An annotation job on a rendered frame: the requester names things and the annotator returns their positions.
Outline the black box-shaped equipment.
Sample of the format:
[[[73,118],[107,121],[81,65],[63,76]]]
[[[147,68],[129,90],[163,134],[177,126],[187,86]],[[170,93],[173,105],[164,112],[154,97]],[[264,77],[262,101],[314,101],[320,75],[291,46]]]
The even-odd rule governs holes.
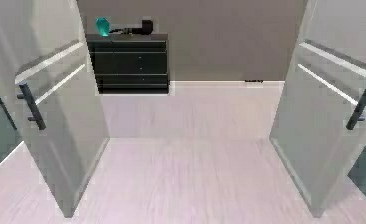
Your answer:
[[[153,21],[152,20],[143,20],[142,21],[142,34],[150,35],[153,32]]]

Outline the black chest of drawers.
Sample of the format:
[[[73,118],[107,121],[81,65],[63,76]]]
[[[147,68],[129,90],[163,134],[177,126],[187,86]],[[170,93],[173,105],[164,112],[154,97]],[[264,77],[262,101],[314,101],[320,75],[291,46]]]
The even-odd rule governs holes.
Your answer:
[[[168,35],[87,34],[100,94],[168,94]]]

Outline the white room door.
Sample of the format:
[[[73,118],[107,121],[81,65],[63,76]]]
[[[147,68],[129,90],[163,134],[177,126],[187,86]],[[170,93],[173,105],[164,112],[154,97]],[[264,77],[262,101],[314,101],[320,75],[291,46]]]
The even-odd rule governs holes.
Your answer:
[[[27,82],[46,123],[19,100]],[[0,0],[0,146],[22,141],[64,217],[109,140],[77,0]]]
[[[366,147],[366,0],[308,0],[269,140],[320,217]]]

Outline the teal vase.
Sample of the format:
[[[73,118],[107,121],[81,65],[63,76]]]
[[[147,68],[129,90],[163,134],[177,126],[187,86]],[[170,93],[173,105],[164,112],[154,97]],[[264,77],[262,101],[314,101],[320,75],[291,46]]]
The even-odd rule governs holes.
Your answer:
[[[101,36],[106,37],[110,34],[110,22],[108,21],[107,18],[105,18],[105,17],[97,18],[95,25],[98,30],[98,33]]]

